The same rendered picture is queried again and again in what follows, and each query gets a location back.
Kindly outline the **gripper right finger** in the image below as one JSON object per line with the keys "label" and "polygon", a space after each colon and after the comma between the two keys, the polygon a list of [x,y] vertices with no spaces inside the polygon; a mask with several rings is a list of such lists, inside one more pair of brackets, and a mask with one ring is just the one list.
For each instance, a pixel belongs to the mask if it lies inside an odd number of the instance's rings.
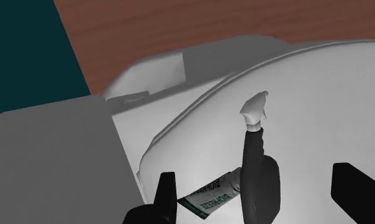
{"label": "gripper right finger", "polygon": [[375,224],[375,180],[347,162],[334,163],[330,195],[356,223]]}

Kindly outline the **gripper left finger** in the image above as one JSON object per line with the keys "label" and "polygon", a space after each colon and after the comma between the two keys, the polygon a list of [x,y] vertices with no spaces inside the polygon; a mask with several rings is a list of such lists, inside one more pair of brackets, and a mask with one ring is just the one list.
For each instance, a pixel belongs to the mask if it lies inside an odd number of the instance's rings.
{"label": "gripper left finger", "polygon": [[175,173],[163,172],[154,203],[131,209],[122,224],[176,224],[177,204]]}

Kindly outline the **white green tube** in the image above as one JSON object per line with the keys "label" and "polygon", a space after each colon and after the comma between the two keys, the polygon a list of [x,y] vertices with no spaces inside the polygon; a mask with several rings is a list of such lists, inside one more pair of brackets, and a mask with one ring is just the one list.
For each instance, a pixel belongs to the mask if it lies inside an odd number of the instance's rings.
{"label": "white green tube", "polygon": [[227,172],[200,189],[177,200],[178,204],[205,220],[240,194],[241,168]]}

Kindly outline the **black spray bottle white trigger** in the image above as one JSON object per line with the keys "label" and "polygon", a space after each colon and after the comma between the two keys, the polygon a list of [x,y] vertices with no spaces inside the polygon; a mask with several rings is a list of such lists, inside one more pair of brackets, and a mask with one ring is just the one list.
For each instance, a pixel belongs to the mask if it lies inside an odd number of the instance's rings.
{"label": "black spray bottle white trigger", "polygon": [[278,163],[264,153],[264,107],[267,91],[247,100],[240,110],[246,123],[240,176],[244,224],[272,224],[280,211],[281,187]]}

